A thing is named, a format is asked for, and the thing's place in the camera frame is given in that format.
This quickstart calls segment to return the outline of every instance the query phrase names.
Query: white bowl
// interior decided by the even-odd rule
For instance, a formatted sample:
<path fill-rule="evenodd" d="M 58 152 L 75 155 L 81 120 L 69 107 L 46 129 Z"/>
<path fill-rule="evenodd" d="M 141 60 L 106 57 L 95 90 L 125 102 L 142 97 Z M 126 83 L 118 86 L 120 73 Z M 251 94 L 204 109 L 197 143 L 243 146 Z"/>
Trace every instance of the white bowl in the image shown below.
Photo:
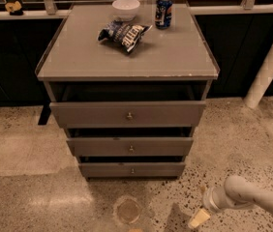
<path fill-rule="evenodd" d="M 137 0 L 115 0 L 112 6 L 115 16 L 123 21 L 130 21 L 137 15 L 139 2 Z"/>

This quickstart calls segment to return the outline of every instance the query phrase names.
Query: circular floor stain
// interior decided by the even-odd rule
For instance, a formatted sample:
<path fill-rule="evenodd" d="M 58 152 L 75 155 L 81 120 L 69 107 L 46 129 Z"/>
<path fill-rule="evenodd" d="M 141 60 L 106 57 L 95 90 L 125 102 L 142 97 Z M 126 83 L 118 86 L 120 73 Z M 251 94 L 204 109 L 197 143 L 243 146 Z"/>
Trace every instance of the circular floor stain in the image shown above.
<path fill-rule="evenodd" d="M 140 207 L 133 199 L 126 199 L 117 207 L 117 216 L 123 223 L 134 223 L 140 215 Z"/>

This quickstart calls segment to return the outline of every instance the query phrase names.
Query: concrete floor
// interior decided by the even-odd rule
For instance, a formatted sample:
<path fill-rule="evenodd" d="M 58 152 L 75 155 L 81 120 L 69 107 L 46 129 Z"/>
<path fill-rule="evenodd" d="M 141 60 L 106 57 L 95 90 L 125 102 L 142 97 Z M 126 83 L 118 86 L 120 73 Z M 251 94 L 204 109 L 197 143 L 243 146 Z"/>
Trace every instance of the concrete floor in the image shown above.
<path fill-rule="evenodd" d="M 0 231 L 188 232 L 202 187 L 238 174 L 273 190 L 273 98 L 255 110 L 239 98 L 207 100 L 177 180 L 86 182 L 54 118 L 37 126 L 41 110 L 0 108 Z M 120 206 L 125 200 L 134 214 Z M 124 216 L 135 222 L 125 224 Z M 227 210 L 196 231 L 272 232 L 273 216 Z"/>

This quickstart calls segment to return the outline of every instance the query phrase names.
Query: black snack bag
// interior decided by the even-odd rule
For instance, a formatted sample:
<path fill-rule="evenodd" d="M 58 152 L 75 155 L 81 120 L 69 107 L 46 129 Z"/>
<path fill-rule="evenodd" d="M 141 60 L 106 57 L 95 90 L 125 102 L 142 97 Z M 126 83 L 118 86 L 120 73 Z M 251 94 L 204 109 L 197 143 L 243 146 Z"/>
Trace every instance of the black snack bag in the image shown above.
<path fill-rule="evenodd" d="M 121 43 L 127 53 L 131 53 L 138 45 L 141 37 L 152 26 L 124 24 L 123 21 L 112 21 L 104 28 L 98 37 L 98 41 L 105 38 Z"/>

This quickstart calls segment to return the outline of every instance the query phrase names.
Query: blue can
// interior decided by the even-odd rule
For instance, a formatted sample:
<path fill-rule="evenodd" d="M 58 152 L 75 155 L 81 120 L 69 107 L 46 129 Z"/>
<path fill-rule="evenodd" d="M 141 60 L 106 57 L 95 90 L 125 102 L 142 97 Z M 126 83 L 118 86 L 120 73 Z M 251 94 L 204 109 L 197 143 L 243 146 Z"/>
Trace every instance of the blue can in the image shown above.
<path fill-rule="evenodd" d="M 155 24 L 159 29 L 166 29 L 171 24 L 172 0 L 157 0 Z"/>

